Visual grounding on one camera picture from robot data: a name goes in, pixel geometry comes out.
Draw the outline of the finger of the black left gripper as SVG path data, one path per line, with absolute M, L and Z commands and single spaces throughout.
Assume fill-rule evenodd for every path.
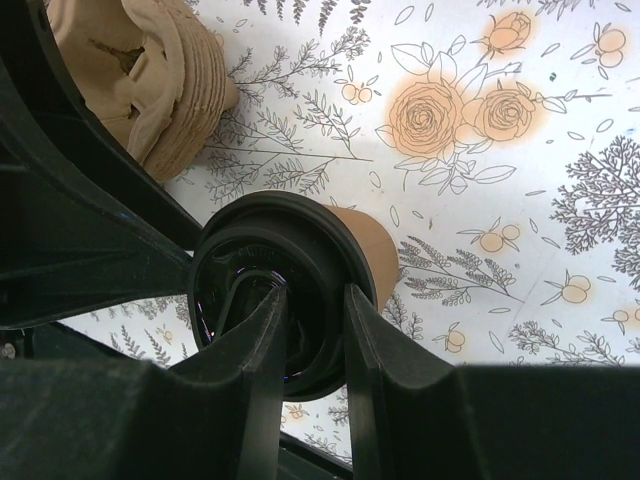
M 89 111 L 40 1 L 1 5 L 1 326 L 186 292 L 199 223 Z

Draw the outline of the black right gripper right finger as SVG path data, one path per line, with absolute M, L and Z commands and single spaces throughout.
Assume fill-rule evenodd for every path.
M 635 368 L 454 366 L 345 290 L 357 479 L 635 479 Z

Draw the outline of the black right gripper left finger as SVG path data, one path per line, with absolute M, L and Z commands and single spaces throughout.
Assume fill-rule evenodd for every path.
M 168 369 L 118 359 L 4 362 L 2 477 L 275 478 L 285 367 L 278 298 Z

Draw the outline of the black plastic cup lid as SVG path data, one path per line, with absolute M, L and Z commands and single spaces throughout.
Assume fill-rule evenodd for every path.
M 345 382 L 344 294 L 378 302 L 372 268 L 344 220 L 286 191 L 238 198 L 206 223 L 190 267 L 187 299 L 199 348 L 248 320 L 270 294 L 284 328 L 284 398 L 312 401 Z

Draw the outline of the brown paper cup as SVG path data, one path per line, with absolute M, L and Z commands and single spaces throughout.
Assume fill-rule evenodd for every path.
M 398 282 L 399 259 L 393 238 L 366 213 L 331 205 L 326 208 L 346 225 L 361 248 L 375 285 L 377 310 L 381 313 Z

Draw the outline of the brown cardboard cup carrier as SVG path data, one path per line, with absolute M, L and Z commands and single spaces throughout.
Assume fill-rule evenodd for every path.
M 52 1 L 47 17 L 87 108 L 158 183 L 238 103 L 222 42 L 184 1 Z

